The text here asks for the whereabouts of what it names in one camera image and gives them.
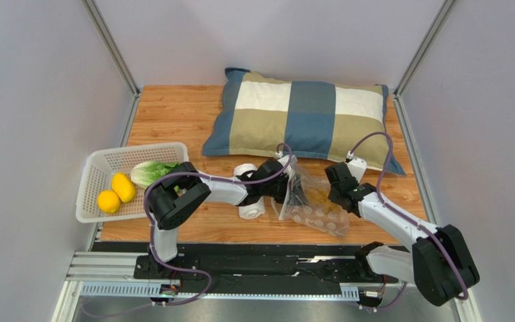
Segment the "clear zip top bag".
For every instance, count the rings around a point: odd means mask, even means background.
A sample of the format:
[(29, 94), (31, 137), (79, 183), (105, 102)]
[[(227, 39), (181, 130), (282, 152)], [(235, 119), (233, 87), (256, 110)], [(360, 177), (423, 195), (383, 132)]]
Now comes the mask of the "clear zip top bag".
[(344, 237), (350, 226), (346, 211), (329, 200), (329, 181), (311, 175), (298, 164), (297, 157), (283, 157), (280, 162), (290, 161), (284, 171), (288, 180), (282, 184), (284, 196), (280, 201), (271, 200), (272, 208), (280, 221), (292, 220), (335, 237)]

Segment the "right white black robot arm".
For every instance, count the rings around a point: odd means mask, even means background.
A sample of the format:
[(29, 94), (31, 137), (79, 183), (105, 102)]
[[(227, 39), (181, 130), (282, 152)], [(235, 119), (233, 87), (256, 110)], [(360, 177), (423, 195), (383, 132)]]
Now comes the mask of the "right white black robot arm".
[(453, 225), (439, 227), (399, 208), (370, 183), (359, 183), (345, 162), (325, 168), (329, 200), (348, 213), (372, 222), (397, 239), (404, 250), (379, 242), (357, 253), (366, 270), (413, 284), (431, 304), (440, 307), (466, 299), (480, 275), (463, 234)]

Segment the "white perforated plastic basket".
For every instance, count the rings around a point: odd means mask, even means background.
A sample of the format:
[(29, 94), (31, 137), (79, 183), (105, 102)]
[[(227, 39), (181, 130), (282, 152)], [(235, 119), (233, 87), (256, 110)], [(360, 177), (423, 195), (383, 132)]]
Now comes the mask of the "white perforated plastic basket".
[(99, 150), (83, 168), (76, 198), (76, 219), (100, 223), (145, 217), (145, 188), (131, 181), (131, 171), (144, 162), (173, 164), (189, 160), (181, 142)]

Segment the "green white fake cabbage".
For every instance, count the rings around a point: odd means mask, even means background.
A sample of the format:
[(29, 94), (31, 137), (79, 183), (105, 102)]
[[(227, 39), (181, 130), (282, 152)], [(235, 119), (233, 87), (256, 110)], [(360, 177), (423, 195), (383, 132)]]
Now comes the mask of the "green white fake cabbage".
[(147, 161), (137, 164), (130, 172), (130, 180), (146, 190), (151, 184), (174, 170), (179, 162)]

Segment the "orange fake food piece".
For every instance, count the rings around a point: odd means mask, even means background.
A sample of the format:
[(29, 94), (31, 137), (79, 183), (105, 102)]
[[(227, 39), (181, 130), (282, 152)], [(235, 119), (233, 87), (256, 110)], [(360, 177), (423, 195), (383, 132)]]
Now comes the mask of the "orange fake food piece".
[(329, 191), (324, 188), (308, 186), (304, 188), (304, 204), (321, 215), (338, 214), (342, 208), (329, 200)]

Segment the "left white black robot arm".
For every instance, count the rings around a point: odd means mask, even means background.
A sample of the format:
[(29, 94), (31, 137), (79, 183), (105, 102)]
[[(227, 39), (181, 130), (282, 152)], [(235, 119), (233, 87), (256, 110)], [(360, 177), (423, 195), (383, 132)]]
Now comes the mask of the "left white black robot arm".
[(169, 278), (173, 273), (195, 278), (203, 274), (291, 275), (289, 259), (247, 254), (193, 254), (179, 260), (178, 230), (203, 203), (235, 207), (257, 204), (263, 197), (285, 201), (296, 157), (269, 159), (255, 170), (230, 178), (198, 171), (191, 162), (148, 185), (144, 210), (150, 220), (148, 254), (137, 259), (136, 278)]

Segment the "yellow fake corn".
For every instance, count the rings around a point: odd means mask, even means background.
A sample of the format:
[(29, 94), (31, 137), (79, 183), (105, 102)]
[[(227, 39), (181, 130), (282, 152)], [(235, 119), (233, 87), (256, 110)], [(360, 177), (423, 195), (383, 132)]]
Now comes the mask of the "yellow fake corn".
[(122, 203), (130, 203), (136, 196), (134, 184), (122, 172), (113, 175), (111, 189), (119, 196)]

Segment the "yellow fake lemon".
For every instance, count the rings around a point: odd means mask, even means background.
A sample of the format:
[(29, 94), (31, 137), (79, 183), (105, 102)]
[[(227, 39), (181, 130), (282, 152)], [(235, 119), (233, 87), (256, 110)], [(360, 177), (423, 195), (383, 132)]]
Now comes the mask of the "yellow fake lemon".
[(112, 190), (101, 191), (97, 196), (97, 207), (106, 214), (118, 212), (120, 206), (121, 200)]

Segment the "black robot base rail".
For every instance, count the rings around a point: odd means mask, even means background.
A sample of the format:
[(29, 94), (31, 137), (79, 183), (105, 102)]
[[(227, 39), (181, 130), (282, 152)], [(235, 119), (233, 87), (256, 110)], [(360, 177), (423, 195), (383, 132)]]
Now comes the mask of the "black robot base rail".
[(407, 277), (369, 271), (359, 245), (179, 244), (159, 264), (145, 243), (99, 242), (73, 256), (67, 277), (91, 295), (146, 297), (155, 303), (199, 299), (353, 301), (383, 305)]

